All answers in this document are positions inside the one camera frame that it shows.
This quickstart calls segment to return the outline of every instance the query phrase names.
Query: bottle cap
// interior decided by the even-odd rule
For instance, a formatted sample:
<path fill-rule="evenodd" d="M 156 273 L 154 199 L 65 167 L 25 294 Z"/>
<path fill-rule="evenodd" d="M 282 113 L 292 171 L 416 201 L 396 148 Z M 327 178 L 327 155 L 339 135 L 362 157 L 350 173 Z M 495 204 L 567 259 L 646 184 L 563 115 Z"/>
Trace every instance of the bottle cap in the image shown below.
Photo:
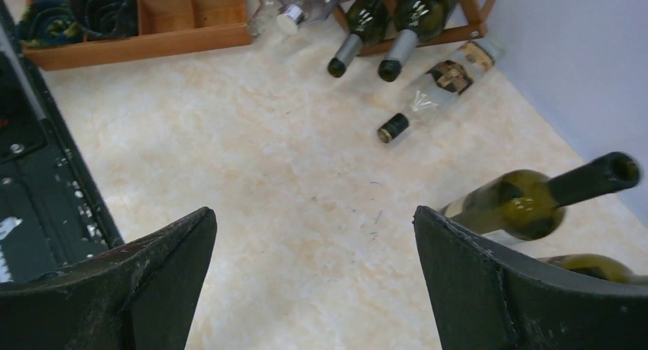
<path fill-rule="evenodd" d="M 329 62 L 329 67 L 327 67 L 327 70 L 333 77 L 342 77 L 342 75 L 344 75 L 344 73 L 346 72 L 346 65 L 337 57 L 333 57 Z"/>
<path fill-rule="evenodd" d="M 393 139 L 398 137 L 399 134 L 402 134 L 408 127 L 410 127 L 410 121 L 405 117 L 403 113 L 397 113 L 389 121 L 385 122 L 378 129 L 378 137 L 385 144 L 389 144 Z"/>
<path fill-rule="evenodd" d="M 295 35 L 299 25 L 304 20 L 304 12 L 301 7 L 289 4 L 281 10 L 277 16 L 277 25 L 286 34 Z"/>
<path fill-rule="evenodd" d="M 378 67 L 378 75 L 381 79 L 391 83 L 400 75 L 402 68 L 398 60 L 382 60 L 381 65 Z"/>

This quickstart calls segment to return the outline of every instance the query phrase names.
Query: floor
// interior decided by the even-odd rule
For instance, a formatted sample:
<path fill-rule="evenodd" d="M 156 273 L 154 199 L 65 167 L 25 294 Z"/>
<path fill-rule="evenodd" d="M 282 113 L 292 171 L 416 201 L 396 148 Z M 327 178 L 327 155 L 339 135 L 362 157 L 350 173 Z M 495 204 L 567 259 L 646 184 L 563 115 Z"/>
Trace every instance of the floor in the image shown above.
<path fill-rule="evenodd" d="M 24 0 L 5 0 L 20 15 Z M 344 34 L 45 73 L 126 241 L 208 206 L 219 232 L 187 348 L 441 349 L 413 237 L 440 207 L 517 168 L 583 162 L 497 71 L 434 128 L 393 144 L 375 130 L 399 90 L 450 44 L 417 50 L 381 82 L 380 57 L 342 79 Z M 570 208 L 561 228 L 514 247 L 592 252 L 648 274 L 648 230 L 616 196 Z"/>

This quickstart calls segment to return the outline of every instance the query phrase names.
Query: green glass bottle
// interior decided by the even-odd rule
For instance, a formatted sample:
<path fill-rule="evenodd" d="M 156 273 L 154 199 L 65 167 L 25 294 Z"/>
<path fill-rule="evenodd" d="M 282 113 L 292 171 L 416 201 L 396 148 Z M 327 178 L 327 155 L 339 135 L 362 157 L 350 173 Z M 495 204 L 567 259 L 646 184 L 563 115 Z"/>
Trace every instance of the green glass bottle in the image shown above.
<path fill-rule="evenodd" d="M 383 0 L 355 0 L 346 13 L 346 20 L 349 34 L 328 66 L 334 77 L 344 75 L 362 46 L 371 46 L 384 39 L 391 15 Z"/>
<path fill-rule="evenodd" d="M 567 254 L 537 258 L 537 260 L 597 279 L 648 286 L 648 275 L 636 275 L 625 264 L 599 254 Z"/>
<path fill-rule="evenodd" d="M 443 32 L 456 5 L 457 0 L 399 0 L 394 12 L 398 36 L 378 67 L 381 79 L 394 81 L 414 48 Z"/>
<path fill-rule="evenodd" d="M 565 216 L 565 206 L 627 190 L 641 179 L 631 156 L 612 152 L 557 177 L 515 170 L 439 210 L 477 234 L 512 245 L 546 237 Z"/>

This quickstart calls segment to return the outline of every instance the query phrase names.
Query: black bottle cap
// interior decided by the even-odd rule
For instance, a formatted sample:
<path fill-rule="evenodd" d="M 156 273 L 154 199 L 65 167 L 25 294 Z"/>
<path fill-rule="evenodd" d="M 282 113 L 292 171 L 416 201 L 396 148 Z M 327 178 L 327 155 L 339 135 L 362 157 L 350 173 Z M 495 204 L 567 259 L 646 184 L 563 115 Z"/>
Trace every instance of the black bottle cap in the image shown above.
<path fill-rule="evenodd" d="M 342 77 L 346 72 L 346 65 L 341 60 L 338 60 L 337 57 L 333 57 L 329 62 L 328 70 L 331 76 Z"/>
<path fill-rule="evenodd" d="M 389 144 L 408 127 L 410 127 L 410 121 L 407 117 L 403 113 L 397 113 L 378 129 L 378 137 L 385 144 Z"/>
<path fill-rule="evenodd" d="M 400 75 L 402 68 L 398 60 L 383 60 L 378 67 L 378 75 L 381 79 L 391 83 Z"/>

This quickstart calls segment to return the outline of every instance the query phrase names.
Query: wine bottle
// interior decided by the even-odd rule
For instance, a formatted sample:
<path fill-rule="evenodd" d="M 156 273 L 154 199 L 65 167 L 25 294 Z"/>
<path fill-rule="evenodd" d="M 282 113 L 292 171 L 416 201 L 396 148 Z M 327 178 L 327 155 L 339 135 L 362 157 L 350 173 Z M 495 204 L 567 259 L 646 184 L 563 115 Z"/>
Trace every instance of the wine bottle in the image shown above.
<path fill-rule="evenodd" d="M 346 20 L 349 34 L 328 66 L 334 77 L 344 75 L 362 46 L 371 46 L 384 39 L 391 15 L 383 0 L 355 0 L 346 13 Z"/>
<path fill-rule="evenodd" d="M 641 179 L 631 156 L 615 151 L 549 178 L 534 170 L 515 170 L 439 210 L 473 232 L 512 245 L 554 232 L 565 207 L 627 190 Z"/>
<path fill-rule="evenodd" d="M 599 254 L 567 254 L 537 260 L 597 279 L 648 286 L 648 275 L 636 275 L 625 264 Z"/>
<path fill-rule="evenodd" d="M 398 35 L 378 67 L 378 75 L 385 81 L 394 81 L 414 48 L 441 34 L 456 3 L 457 0 L 399 0 L 394 12 Z"/>
<path fill-rule="evenodd" d="M 492 37 L 464 43 L 407 87 L 406 107 L 378 129 L 378 137 L 388 144 L 412 124 L 428 125 L 503 55 L 504 48 Z"/>

